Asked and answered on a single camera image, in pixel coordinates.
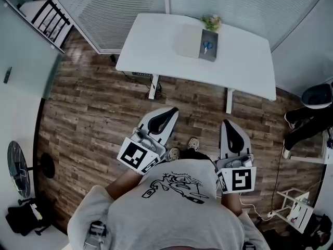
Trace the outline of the person's black trousers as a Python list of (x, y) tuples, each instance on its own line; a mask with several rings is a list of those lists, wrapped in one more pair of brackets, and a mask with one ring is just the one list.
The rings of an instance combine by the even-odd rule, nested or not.
[(194, 148), (188, 148), (186, 150), (180, 151), (179, 159), (195, 159), (195, 160), (209, 160), (211, 159), (198, 151), (196, 151)]

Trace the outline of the person's shoe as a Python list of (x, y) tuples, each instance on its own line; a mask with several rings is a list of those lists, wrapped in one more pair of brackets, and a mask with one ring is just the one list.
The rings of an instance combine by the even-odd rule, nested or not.
[(180, 158), (180, 149), (179, 148), (174, 147), (169, 150), (169, 153), (168, 153), (169, 161), (175, 161), (175, 160), (178, 160), (179, 158)]
[(284, 120), (288, 123), (290, 129), (293, 130), (295, 128), (295, 123), (288, 119), (287, 114), (284, 114)]
[(187, 148), (197, 151), (199, 148), (199, 140), (196, 137), (192, 137), (188, 142)]
[(289, 154), (290, 154), (290, 151), (286, 149), (285, 140), (283, 140), (283, 148), (282, 148), (282, 151), (281, 151), (281, 155), (283, 156), (284, 159), (288, 159)]

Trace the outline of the black backpack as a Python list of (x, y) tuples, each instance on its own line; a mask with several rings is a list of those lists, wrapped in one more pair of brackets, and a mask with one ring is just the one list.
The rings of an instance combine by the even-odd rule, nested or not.
[(326, 215), (312, 214), (304, 233), (293, 227), (288, 229), (289, 235), (279, 235), (276, 230), (263, 231), (262, 234), (271, 250), (318, 250), (331, 237), (332, 221)]

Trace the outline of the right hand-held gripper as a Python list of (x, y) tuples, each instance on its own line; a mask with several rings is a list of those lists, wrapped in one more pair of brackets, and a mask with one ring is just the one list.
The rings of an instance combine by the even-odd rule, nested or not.
[(220, 129), (220, 160), (215, 161), (223, 194), (254, 190), (257, 168), (251, 153), (247, 133), (234, 122), (224, 120)]

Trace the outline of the black and white shelf unit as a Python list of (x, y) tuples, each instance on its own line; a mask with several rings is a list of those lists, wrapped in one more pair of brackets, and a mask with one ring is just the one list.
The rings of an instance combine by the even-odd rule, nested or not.
[(58, 48), (63, 47), (73, 24), (53, 0), (25, 2), (19, 11)]

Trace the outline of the artificial flower bouquet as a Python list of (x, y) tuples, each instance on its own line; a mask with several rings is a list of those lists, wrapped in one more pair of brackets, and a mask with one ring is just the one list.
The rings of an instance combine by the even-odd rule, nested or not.
[(218, 32), (219, 28), (221, 27), (222, 21), (220, 16), (214, 15), (204, 15), (200, 18), (203, 22), (205, 29), (211, 32)]

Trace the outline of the black office chair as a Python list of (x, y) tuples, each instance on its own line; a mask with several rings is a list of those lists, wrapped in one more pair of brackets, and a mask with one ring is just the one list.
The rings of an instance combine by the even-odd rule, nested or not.
[(310, 109), (323, 109), (333, 103), (333, 87), (325, 83), (308, 88), (301, 96), (301, 102)]

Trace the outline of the white side desk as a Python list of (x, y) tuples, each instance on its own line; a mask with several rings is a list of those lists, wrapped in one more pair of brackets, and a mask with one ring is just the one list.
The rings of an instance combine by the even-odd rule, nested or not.
[(333, 164), (333, 127), (328, 128), (327, 131), (323, 132), (323, 145), (322, 145), (321, 157), (314, 158), (314, 157), (290, 156), (289, 159), (294, 161), (302, 161), (306, 163), (315, 163), (323, 165)]

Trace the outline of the white table leg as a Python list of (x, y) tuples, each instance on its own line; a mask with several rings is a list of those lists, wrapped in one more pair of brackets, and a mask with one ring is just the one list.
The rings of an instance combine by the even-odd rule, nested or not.
[(155, 94), (156, 94), (156, 91), (158, 89), (159, 75), (158, 74), (152, 74), (150, 79), (151, 79), (151, 87), (150, 87), (148, 98), (149, 99), (155, 99)]
[(230, 114), (232, 112), (232, 104), (233, 104), (233, 92), (234, 89), (227, 89), (227, 98), (226, 98), (226, 113)]

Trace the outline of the round black marble side table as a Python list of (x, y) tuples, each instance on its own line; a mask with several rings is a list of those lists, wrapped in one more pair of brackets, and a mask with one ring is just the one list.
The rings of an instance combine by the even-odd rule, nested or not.
[(54, 161), (49, 154), (41, 155), (39, 165), (28, 167), (23, 151), (16, 141), (11, 141), (8, 145), (7, 163), (12, 182), (23, 198), (28, 198), (31, 194), (30, 171), (41, 169), (44, 176), (50, 179), (55, 175)]

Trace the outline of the person's right shoe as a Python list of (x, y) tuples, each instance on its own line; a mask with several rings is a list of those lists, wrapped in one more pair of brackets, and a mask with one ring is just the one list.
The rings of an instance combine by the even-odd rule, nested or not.
[(188, 142), (187, 148), (197, 151), (199, 148), (199, 140), (196, 137), (192, 137)]

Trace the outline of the grey box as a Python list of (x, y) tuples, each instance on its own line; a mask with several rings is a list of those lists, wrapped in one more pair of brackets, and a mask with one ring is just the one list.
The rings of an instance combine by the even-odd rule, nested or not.
[[(218, 46), (219, 35), (215, 32), (209, 30), (202, 30), (199, 58), (214, 62), (217, 56), (217, 46)], [(203, 41), (210, 41), (213, 43), (213, 48), (209, 49), (206, 54), (204, 54)]]

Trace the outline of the person's left forearm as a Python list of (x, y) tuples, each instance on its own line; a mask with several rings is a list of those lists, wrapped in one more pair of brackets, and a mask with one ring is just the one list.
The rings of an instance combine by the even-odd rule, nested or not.
[(110, 183), (105, 189), (112, 199), (117, 200), (122, 195), (137, 187), (142, 178), (143, 175), (135, 172), (132, 169), (128, 169), (115, 181)]

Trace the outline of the person's left shoe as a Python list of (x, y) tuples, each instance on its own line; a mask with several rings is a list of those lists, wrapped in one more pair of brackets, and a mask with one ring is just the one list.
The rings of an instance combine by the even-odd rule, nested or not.
[(180, 158), (180, 149), (179, 148), (174, 147), (169, 150), (169, 153), (168, 153), (169, 161), (175, 161), (175, 160), (178, 160), (179, 158)]

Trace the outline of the beige box lid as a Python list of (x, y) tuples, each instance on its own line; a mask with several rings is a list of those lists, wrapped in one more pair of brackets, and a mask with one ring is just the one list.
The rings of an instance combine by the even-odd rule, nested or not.
[(183, 24), (175, 34), (173, 49), (177, 55), (199, 58), (202, 28)]

